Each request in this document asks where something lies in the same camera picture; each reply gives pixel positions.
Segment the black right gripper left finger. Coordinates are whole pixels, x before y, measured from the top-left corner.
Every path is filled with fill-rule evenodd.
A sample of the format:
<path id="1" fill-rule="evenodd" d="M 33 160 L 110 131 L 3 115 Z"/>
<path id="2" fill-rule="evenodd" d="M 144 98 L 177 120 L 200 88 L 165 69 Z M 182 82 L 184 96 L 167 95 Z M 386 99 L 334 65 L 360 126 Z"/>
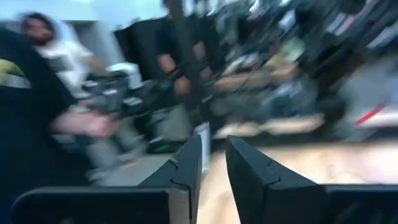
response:
<path id="1" fill-rule="evenodd" d="M 12 224 L 196 224 L 201 137 L 137 186 L 42 187 L 12 206 Z"/>

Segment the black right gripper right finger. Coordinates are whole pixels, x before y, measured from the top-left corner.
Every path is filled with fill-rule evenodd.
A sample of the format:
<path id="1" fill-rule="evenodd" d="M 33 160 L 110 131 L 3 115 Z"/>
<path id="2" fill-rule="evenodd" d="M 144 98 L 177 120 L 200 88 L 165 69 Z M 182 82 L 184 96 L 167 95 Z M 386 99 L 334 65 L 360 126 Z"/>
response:
<path id="1" fill-rule="evenodd" d="M 398 185 L 317 184 L 241 138 L 228 142 L 241 224 L 398 224 Z"/>

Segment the person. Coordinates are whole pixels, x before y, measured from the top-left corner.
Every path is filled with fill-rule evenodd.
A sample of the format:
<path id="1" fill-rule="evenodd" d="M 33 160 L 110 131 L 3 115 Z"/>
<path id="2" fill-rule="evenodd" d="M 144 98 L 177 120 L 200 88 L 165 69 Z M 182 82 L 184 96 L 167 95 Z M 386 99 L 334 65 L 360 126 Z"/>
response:
<path id="1" fill-rule="evenodd" d="M 172 96 L 202 99 L 212 76 L 201 19 L 185 12 L 184 0 L 160 0 L 163 17 L 133 22 L 114 31 L 127 59 L 138 64 L 145 81 Z"/>
<path id="2" fill-rule="evenodd" d="M 77 112 L 67 89 L 22 35 L 0 27 L 0 178 L 11 187 L 85 185 L 81 162 L 53 133 L 106 138 L 110 115 Z"/>
<path id="3" fill-rule="evenodd" d="M 21 31 L 49 63 L 73 95 L 83 93 L 81 84 L 90 73 L 107 75 L 105 64 L 78 41 L 63 40 L 45 14 L 30 12 L 22 17 Z"/>

